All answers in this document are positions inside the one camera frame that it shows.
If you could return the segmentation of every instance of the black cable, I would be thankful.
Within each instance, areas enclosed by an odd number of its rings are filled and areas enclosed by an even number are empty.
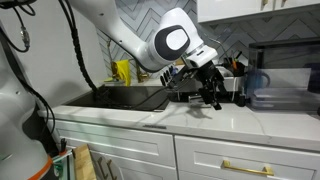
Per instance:
[[[169,99],[169,98],[166,97],[166,98],[164,99],[164,101],[162,101],[157,107],[155,107],[155,108],[153,108],[153,109],[151,109],[151,110],[149,110],[149,111],[157,110],[157,109],[158,109],[159,107],[161,107],[164,103],[166,103],[168,99]]]
[[[66,4],[68,6],[68,9],[69,9],[69,12],[70,12],[70,15],[71,15],[71,21],[72,21],[72,24],[73,24],[73,27],[76,28],[76,20],[74,18],[74,14],[73,14],[73,11],[72,11],[72,8],[71,8],[71,5],[69,3],[69,0],[66,1]]]
[[[29,7],[29,9],[31,10],[31,12],[27,11],[21,4],[18,4],[19,8],[25,12],[26,14],[30,15],[30,16],[35,16],[36,15],[36,12],[34,11],[34,9],[29,5],[27,4],[27,6]]]
[[[178,88],[174,89],[174,91],[179,91],[182,89],[185,85],[187,85],[192,79],[185,80],[186,82],[182,85],[180,85]]]
[[[51,113],[51,116],[52,116],[52,128],[51,128],[51,131],[50,131],[50,136],[53,134],[53,131],[55,129],[55,126],[56,126],[56,118],[55,118],[55,115],[50,107],[50,105],[48,104],[48,102],[36,91],[34,90],[31,86],[29,86],[29,84],[27,84],[24,80],[18,78],[20,83],[23,85],[24,88],[26,88],[27,91],[29,91],[31,94],[33,94],[34,96],[36,96],[40,101],[41,103],[46,107],[46,109],[48,108],[50,113]]]
[[[79,67],[80,67],[80,71],[82,72],[82,75],[84,77],[84,79],[86,80],[87,84],[90,86],[90,88],[92,89],[94,95],[96,96],[97,95],[97,87],[94,85],[94,83],[92,82],[88,72],[87,72],[87,69],[85,67],[85,64],[84,64],[84,60],[83,60],[83,55],[82,55],[82,51],[81,51],[81,45],[80,45],[80,40],[79,40],[79,35],[78,35],[78,30],[77,30],[77,27],[76,27],[76,24],[75,24],[75,20],[74,20],[74,14],[73,14],[73,11],[72,11],[72,8],[71,8],[71,5],[69,3],[68,0],[65,0],[67,6],[69,7],[69,13],[65,7],[65,4],[62,2],[62,0],[59,0],[59,3],[62,7],[62,10],[67,18],[67,21],[69,23],[69,26],[70,26],[70,30],[71,30],[71,36],[72,36],[72,39],[73,39],[73,45],[74,45],[74,51],[76,53],[76,56],[77,56],[77,59],[78,59],[78,64],[79,64]]]
[[[46,120],[44,122],[45,125],[43,126],[41,133],[40,133],[40,139],[41,139],[41,137],[43,137],[43,133],[45,132],[46,126],[49,122],[49,108],[47,106],[45,106],[45,108],[46,108],[47,115],[46,115]]]
[[[22,21],[22,18],[21,18],[21,16],[20,16],[20,13],[18,12],[18,10],[17,10],[15,7],[13,7],[12,9],[13,9],[14,12],[17,14],[18,19],[19,19],[20,24],[21,24],[21,27],[24,27],[24,23],[23,23],[23,21]]]
[[[70,19],[70,16],[69,16],[68,11],[67,11],[67,9],[66,9],[66,6],[63,4],[62,0],[59,0],[59,3],[60,3],[60,6],[61,6],[61,8],[62,8],[62,10],[63,10],[63,13],[64,13],[65,16],[66,16],[66,19],[67,19],[67,21],[68,21],[68,24],[69,24],[69,26],[70,26],[70,29],[73,29],[74,26],[73,26],[73,23],[71,22],[71,19]]]
[[[145,100],[143,100],[142,102],[136,104],[135,106],[133,106],[131,109],[136,109],[137,107],[141,106],[142,104],[144,104],[145,102],[147,102],[149,99],[151,99],[153,96],[155,96],[156,94],[158,94],[159,92],[163,91],[167,89],[167,87],[161,88],[159,90],[157,90],[156,92],[154,92],[153,94],[151,94],[149,97],[147,97]]]
[[[19,2],[19,1],[16,1],[16,0],[14,0],[14,1],[10,1],[10,2],[2,2],[2,3],[0,3],[0,8],[2,8],[2,9],[10,9],[10,8],[13,8],[13,7],[16,7],[16,6],[23,6],[23,5],[30,5],[31,3],[34,3],[34,2],[36,2],[37,0],[28,0],[28,1],[25,1],[25,2]]]
[[[26,27],[24,26],[23,20],[22,20],[22,18],[20,16],[20,13],[18,12],[18,10],[15,7],[13,7],[13,10],[17,14],[17,17],[18,17],[18,19],[20,21],[20,24],[21,24],[21,30],[22,30],[22,33],[23,33],[22,41],[24,42],[25,49],[24,50],[19,49],[16,45],[14,45],[14,43],[10,40],[10,38],[6,35],[6,33],[4,32],[4,30],[1,27],[0,27],[0,33],[6,39],[6,41],[10,44],[10,46],[13,49],[15,49],[18,52],[25,53],[25,52],[28,52],[29,48],[30,48],[29,34],[28,34],[27,30],[26,30]]]
[[[10,40],[10,38],[6,35],[6,33],[2,30],[2,28],[0,27],[0,33],[1,35],[6,39],[6,41],[8,42],[8,44],[10,44],[10,46],[15,49],[18,52],[21,53],[25,53],[29,51],[29,46],[26,46],[26,48],[24,50],[19,49],[16,45],[13,44],[13,42]]]
[[[29,5],[29,4],[26,4],[29,9],[31,10],[31,12],[27,11],[23,6],[22,6],[22,3],[19,3],[18,0],[14,0],[14,2],[17,4],[17,6],[19,6],[19,8],[25,12],[26,14],[30,15],[30,16],[35,16],[36,15],[36,12],[34,11],[34,9]]]

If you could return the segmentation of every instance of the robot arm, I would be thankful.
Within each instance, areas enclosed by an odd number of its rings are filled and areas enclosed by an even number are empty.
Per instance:
[[[180,8],[162,16],[160,27],[150,42],[142,41],[120,19],[115,0],[69,0],[70,4],[87,17],[103,33],[128,51],[147,72],[157,72],[183,57],[186,68],[169,84],[177,87],[185,80],[185,73],[195,75],[203,84],[199,93],[205,104],[221,109],[214,92],[223,92],[223,77],[215,68],[217,51],[204,44],[189,16]]]
[[[187,59],[195,67],[201,67],[212,59],[217,61],[216,50],[203,45],[194,24],[180,8],[173,9],[162,17],[158,31],[147,43],[124,25],[118,15],[115,0],[69,2],[98,29],[128,51],[147,72],[157,72],[183,54],[189,55]]]

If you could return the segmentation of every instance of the kitchen sink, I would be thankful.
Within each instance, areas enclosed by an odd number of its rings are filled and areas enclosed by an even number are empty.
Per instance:
[[[169,100],[167,99],[168,94],[161,89],[163,89],[161,86],[103,87],[100,88],[100,92],[102,92],[100,94],[102,95],[99,98],[95,98],[93,92],[89,92],[65,105],[137,111],[164,111]]]

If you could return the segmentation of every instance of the kitchen counter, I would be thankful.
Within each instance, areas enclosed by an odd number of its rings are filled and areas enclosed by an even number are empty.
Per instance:
[[[64,121],[320,151],[320,118],[307,114],[253,112],[234,104],[215,111],[172,102],[163,112],[74,106],[53,111]]]

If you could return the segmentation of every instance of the backsplash tile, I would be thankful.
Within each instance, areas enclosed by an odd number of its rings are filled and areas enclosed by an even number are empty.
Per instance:
[[[196,25],[205,43],[217,49],[221,60],[224,57],[223,49],[219,44],[210,41],[205,34],[220,41],[228,54],[232,50],[243,51],[240,60],[248,59],[248,46],[250,43],[320,36],[320,9],[276,16],[268,16],[267,14],[263,18],[251,17],[248,20],[233,23],[198,24],[195,0],[116,0],[116,4],[124,23],[144,41],[151,39],[164,13],[175,7],[183,8]],[[99,30],[97,30],[97,33],[108,75],[111,76],[110,59],[107,50],[108,38]],[[131,58],[121,47],[113,42],[111,42],[110,50],[114,60]],[[135,67],[135,62],[130,61],[130,71],[133,79],[137,78]],[[151,74],[151,77],[158,78],[164,70]]]

